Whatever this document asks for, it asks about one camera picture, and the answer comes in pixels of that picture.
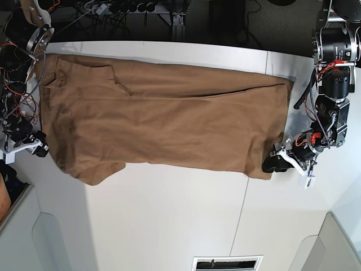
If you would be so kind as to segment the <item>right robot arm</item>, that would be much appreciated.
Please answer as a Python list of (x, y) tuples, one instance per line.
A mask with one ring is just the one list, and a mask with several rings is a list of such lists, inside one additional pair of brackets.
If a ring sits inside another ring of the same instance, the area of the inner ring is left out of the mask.
[(44, 157), (46, 136), (35, 129), (39, 105), (34, 93), (40, 83), (28, 86), (37, 64), (40, 76), (46, 68), (46, 49), (54, 33), (49, 11), (57, 1), (1, 1), (9, 12), (2, 27), (1, 44), (1, 160), (14, 163), (15, 155), (27, 150)]

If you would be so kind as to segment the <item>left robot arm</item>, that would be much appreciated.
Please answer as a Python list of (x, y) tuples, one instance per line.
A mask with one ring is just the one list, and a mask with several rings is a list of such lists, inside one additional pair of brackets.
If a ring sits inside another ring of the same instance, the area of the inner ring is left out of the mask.
[(312, 123), (296, 138), (275, 144), (262, 164), (265, 173), (294, 168), (310, 177), (316, 158), (325, 148), (345, 142), (350, 102), (360, 60), (360, 1), (323, 1), (312, 35), (314, 69), (295, 110), (305, 109)]

